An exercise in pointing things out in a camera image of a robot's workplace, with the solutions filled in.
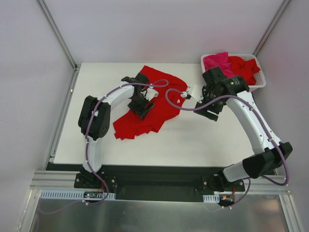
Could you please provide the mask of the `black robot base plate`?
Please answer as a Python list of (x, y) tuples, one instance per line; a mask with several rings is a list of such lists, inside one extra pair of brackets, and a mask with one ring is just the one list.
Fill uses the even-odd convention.
[(118, 200), (201, 202), (214, 192), (244, 192), (243, 180), (224, 183), (220, 167), (103, 165), (97, 174), (84, 168), (76, 175), (77, 189), (114, 193)]

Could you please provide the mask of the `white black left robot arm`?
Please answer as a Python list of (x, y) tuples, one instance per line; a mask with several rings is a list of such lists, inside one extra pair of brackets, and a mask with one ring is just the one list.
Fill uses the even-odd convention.
[(111, 112), (123, 101), (130, 99), (128, 107), (138, 119), (145, 119), (154, 107), (152, 99), (159, 93), (149, 84), (149, 79), (139, 73), (135, 78), (124, 77), (120, 85), (101, 97), (87, 96), (78, 120), (84, 136), (85, 155), (82, 173), (88, 173), (85, 182), (92, 188), (102, 183), (101, 169), (102, 139), (111, 124)]

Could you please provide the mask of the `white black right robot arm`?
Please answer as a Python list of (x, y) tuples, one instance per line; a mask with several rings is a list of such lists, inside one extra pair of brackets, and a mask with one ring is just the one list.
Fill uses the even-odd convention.
[(285, 181), (270, 181), (276, 185), (287, 185), (289, 172), (286, 159), (293, 148), (289, 142), (283, 143), (266, 123), (243, 77), (227, 78), (220, 67), (205, 71), (202, 77), (206, 84), (201, 89), (194, 113), (217, 121), (223, 107), (228, 106), (243, 127), (254, 152), (252, 156), (225, 167), (211, 177), (207, 181), (208, 187), (215, 191), (227, 191), (239, 180), (265, 177), (281, 166), (285, 170)]

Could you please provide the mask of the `white perforated plastic basket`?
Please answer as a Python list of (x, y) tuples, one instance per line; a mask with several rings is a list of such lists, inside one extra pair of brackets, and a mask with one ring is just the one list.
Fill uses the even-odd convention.
[[(204, 68), (204, 64), (203, 64), (202, 59), (204, 57), (208, 56), (208, 55), (211, 55), (211, 54), (204, 54), (204, 55), (201, 56), (201, 59), (200, 59), (201, 60), (201, 68), (202, 68), (203, 72), (205, 72), (205, 68)], [(259, 61), (257, 60), (256, 56), (254, 56), (252, 54), (233, 54), (233, 53), (229, 53), (229, 56), (238, 56), (238, 57), (241, 57), (244, 60), (255, 59), (257, 65), (260, 67), (261, 70), (254, 75), (254, 77), (256, 79), (256, 84), (254, 86), (249, 86), (249, 89), (250, 89), (250, 91), (254, 91), (258, 88), (262, 88), (262, 87), (266, 86), (266, 79), (265, 79), (264, 73), (262, 71), (261, 65), (260, 65)]]

